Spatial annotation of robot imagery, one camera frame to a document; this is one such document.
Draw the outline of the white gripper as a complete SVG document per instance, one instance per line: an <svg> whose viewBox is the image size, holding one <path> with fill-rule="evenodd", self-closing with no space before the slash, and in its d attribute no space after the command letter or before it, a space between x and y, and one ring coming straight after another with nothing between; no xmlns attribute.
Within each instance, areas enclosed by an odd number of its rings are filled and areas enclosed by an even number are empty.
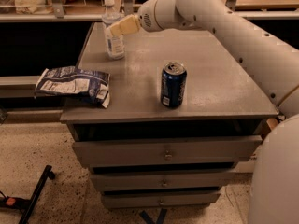
<svg viewBox="0 0 299 224"><path fill-rule="evenodd" d="M148 0L141 5L137 15L125 16L111 24L108 30L116 37L135 34L141 27L148 32L178 27L176 0Z"/></svg>

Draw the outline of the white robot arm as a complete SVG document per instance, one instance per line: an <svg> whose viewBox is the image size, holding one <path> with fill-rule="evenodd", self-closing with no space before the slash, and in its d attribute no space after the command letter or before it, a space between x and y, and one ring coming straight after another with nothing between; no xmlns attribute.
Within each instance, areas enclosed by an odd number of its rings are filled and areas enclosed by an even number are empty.
<svg viewBox="0 0 299 224"><path fill-rule="evenodd" d="M144 29L200 28L212 33L285 119L264 139L252 177L248 224L299 224L299 51L221 0L149 0L109 27L111 35Z"/></svg>

